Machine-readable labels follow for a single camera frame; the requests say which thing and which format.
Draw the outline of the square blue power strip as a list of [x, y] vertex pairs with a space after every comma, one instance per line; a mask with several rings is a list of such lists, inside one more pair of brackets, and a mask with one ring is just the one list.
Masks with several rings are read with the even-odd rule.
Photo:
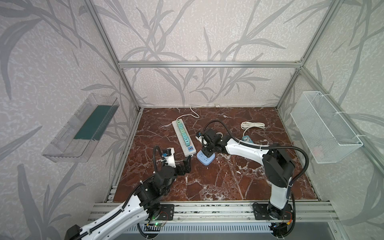
[[207, 157], [202, 151], [197, 153], [197, 159], [205, 166], [208, 166], [215, 159], [216, 154], [213, 153], [210, 157]]

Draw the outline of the long white pastel power strip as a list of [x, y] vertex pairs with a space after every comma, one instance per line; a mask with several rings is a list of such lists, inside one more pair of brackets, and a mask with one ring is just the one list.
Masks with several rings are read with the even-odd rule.
[[183, 150], [185, 157], [193, 156], [197, 153], [197, 150], [192, 142], [192, 139], [188, 133], [188, 130], [183, 120], [178, 119], [172, 121], [175, 133]]

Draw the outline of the teal power strip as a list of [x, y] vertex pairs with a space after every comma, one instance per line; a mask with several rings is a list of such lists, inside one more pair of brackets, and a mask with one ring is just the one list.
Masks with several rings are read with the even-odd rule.
[[254, 142], [252, 141], [252, 139], [251, 139], [248, 135], [243, 136], [243, 137], [242, 137], [242, 141], [243, 141], [243, 142], [247, 142], [247, 143], [251, 143], [251, 144], [254, 143]]

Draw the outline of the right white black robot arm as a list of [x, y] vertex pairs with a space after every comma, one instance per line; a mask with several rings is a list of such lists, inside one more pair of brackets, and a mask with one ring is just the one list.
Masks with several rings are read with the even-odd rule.
[[[256, 145], [233, 136], [228, 127], [220, 120], [208, 122], [202, 132], [196, 133], [202, 144], [202, 153], [211, 157], [215, 153], [240, 156], [257, 162], [265, 169], [265, 175], [272, 184], [267, 213], [272, 219], [283, 216], [289, 199], [292, 199], [292, 187], [309, 167], [309, 156], [301, 148], [294, 146]], [[305, 158], [302, 170], [294, 176], [296, 165], [286, 150], [300, 152]]]

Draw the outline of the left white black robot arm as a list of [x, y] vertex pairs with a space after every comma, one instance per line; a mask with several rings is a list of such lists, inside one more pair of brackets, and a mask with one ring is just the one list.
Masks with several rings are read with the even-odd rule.
[[174, 149], [161, 151], [154, 147], [154, 154], [159, 153], [162, 167], [155, 166], [155, 173], [138, 184], [126, 201], [118, 207], [83, 227], [73, 225], [65, 235], [66, 240], [114, 240], [130, 227], [147, 219], [156, 218], [161, 212], [161, 199], [169, 194], [172, 184], [178, 176], [191, 172], [191, 156], [177, 165]]

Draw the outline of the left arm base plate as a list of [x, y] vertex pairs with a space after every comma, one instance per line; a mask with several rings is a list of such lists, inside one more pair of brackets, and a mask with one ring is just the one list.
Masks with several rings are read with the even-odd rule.
[[175, 205], [160, 204], [150, 214], [151, 221], [171, 221], [174, 218]]

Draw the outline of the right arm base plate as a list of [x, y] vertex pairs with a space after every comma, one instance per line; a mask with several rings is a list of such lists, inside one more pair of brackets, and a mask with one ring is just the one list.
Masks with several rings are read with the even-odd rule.
[[252, 209], [255, 220], [265, 221], [291, 221], [295, 212], [290, 204], [280, 210], [271, 204], [253, 203]]

